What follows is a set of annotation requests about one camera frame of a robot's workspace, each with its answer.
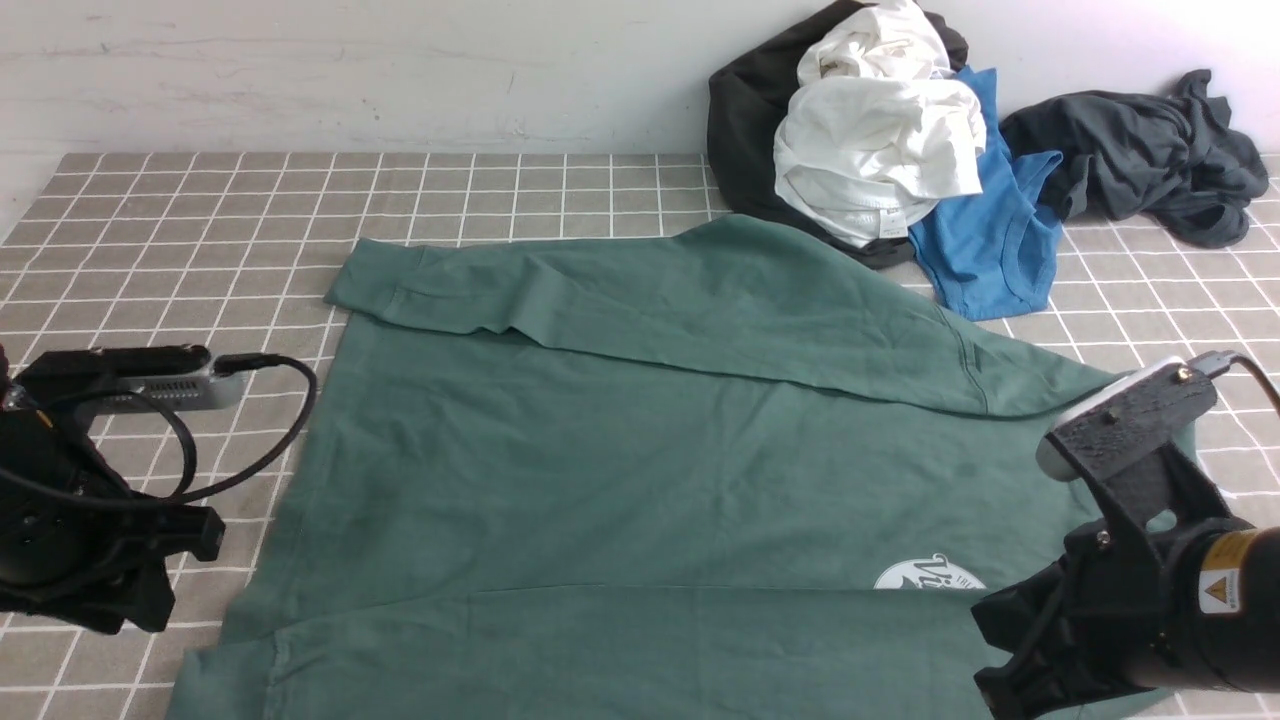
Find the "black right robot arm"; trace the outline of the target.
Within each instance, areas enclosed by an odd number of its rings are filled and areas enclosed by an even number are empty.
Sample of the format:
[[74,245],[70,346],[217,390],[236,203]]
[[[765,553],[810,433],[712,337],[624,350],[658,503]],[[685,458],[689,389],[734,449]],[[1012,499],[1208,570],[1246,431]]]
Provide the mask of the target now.
[[1010,655],[974,682],[997,719],[1156,691],[1274,694],[1277,584],[1274,528],[1207,521],[1144,552],[1073,534],[1057,562],[974,605]]

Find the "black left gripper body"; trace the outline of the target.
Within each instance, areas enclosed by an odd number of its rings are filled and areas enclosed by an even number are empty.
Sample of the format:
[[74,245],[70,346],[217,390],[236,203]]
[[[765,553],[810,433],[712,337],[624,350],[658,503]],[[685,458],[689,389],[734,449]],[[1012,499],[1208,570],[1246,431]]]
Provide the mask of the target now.
[[3,611],[105,635],[166,630],[177,597],[168,560],[218,559],[212,509],[132,489],[76,413],[3,413]]

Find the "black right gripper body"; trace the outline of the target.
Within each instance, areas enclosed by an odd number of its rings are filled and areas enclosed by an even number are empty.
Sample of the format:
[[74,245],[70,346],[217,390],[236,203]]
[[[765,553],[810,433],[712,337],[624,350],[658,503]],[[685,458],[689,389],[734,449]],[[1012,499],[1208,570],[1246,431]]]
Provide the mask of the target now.
[[1190,596],[1215,534],[1208,520],[1135,541],[1091,523],[1066,537],[1056,562],[975,603],[983,639],[1009,655],[974,676],[993,717],[1215,688]]

